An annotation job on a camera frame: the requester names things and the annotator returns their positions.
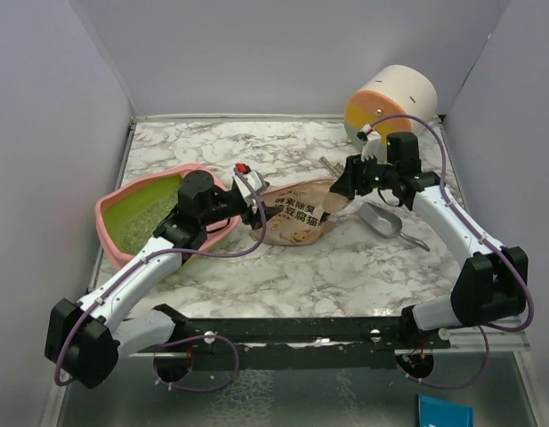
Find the white bag sealing clip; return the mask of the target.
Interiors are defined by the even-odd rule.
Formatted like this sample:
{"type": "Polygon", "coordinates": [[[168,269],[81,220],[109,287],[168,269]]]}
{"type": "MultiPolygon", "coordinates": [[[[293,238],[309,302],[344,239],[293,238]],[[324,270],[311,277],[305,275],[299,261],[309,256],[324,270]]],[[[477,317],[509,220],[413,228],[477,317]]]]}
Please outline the white bag sealing clip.
{"type": "Polygon", "coordinates": [[[332,164],[325,157],[320,157],[319,162],[331,173],[332,176],[338,178],[342,175],[344,166],[340,163],[332,164]]]}

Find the peach cat litter bag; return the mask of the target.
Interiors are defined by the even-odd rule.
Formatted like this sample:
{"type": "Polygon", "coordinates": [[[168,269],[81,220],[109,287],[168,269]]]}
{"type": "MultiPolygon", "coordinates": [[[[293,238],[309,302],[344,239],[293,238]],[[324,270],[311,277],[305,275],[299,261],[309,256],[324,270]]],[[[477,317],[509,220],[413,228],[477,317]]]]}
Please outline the peach cat litter bag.
{"type": "Polygon", "coordinates": [[[340,213],[349,203],[344,197],[326,196],[335,178],[299,181],[269,189],[261,195],[268,207],[281,212],[267,221],[264,244],[274,246],[308,246],[336,226],[332,214],[340,213]]]}

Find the silver metal litter scoop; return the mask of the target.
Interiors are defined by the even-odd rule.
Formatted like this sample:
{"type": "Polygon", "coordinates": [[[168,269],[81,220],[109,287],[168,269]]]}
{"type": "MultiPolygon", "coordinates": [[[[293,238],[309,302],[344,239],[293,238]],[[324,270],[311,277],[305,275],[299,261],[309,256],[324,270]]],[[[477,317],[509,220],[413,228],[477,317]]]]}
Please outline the silver metal litter scoop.
{"type": "Polygon", "coordinates": [[[409,236],[403,231],[403,223],[398,215],[379,205],[365,202],[358,208],[356,214],[381,238],[402,238],[426,252],[431,251],[431,248],[422,239],[409,236]]]}

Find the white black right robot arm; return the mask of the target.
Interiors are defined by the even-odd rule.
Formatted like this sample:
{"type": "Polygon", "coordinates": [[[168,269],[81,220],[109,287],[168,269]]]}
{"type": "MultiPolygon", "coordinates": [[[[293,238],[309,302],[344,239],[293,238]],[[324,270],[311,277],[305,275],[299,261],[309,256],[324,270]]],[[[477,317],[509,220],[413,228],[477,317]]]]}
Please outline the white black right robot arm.
{"type": "Polygon", "coordinates": [[[349,202],[376,189],[391,191],[433,229],[461,268],[449,294],[402,310],[400,341],[417,348],[433,330],[493,326],[520,315],[528,305],[526,253],[492,238],[462,210],[437,173],[422,170],[413,133],[389,134],[386,148],[386,163],[360,154],[348,156],[328,200],[349,202]]]}

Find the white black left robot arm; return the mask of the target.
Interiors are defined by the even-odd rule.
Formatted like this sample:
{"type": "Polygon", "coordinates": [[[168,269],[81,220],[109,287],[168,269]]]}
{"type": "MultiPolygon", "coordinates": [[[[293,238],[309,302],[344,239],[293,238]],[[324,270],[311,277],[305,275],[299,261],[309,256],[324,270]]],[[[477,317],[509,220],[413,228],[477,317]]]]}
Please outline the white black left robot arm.
{"type": "Polygon", "coordinates": [[[76,302],[62,299],[52,307],[44,355],[55,365],[57,386],[78,381],[94,388],[122,358],[159,345],[169,351],[183,346],[186,330],[167,310],[154,309],[132,320],[127,315],[191,256],[205,255],[208,226],[240,217],[255,230],[266,229],[277,213],[260,199],[268,182],[245,164],[236,165],[233,172],[229,190],[216,186],[207,171],[188,173],[177,204],[129,263],[104,286],[76,302]]]}

